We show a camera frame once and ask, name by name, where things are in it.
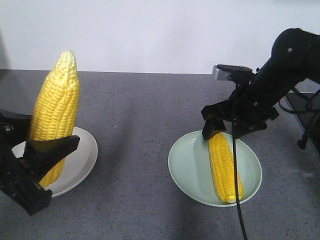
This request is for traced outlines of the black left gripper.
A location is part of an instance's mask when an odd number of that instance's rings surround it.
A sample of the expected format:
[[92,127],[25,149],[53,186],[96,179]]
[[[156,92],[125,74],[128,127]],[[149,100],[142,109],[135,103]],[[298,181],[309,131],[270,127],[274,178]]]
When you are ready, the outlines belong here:
[[[32,216],[47,208],[52,200],[52,191],[42,188],[33,178],[41,180],[56,164],[76,151],[80,137],[26,141],[31,119],[31,115],[0,110],[0,190]],[[12,147],[24,141],[23,159],[33,178],[12,152]]]

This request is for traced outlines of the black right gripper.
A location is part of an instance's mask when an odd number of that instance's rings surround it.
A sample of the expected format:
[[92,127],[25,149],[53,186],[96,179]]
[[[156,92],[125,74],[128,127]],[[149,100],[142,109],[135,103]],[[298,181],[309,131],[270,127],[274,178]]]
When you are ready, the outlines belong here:
[[232,121],[232,135],[240,138],[267,128],[266,121],[279,116],[275,104],[279,100],[279,78],[270,72],[231,72],[228,80],[237,84],[228,100],[206,105],[201,110],[205,120],[205,141],[225,132],[224,121]]

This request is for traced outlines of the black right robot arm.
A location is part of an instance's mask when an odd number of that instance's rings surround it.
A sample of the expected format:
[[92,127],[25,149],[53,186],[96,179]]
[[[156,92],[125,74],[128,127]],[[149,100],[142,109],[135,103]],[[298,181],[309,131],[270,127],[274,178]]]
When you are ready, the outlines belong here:
[[289,28],[275,40],[267,62],[253,73],[244,66],[218,64],[215,80],[232,81],[236,89],[222,102],[206,105],[203,139],[226,131],[225,121],[234,123],[235,138],[265,130],[266,122],[278,117],[275,104],[305,79],[320,81],[320,37],[300,28]]

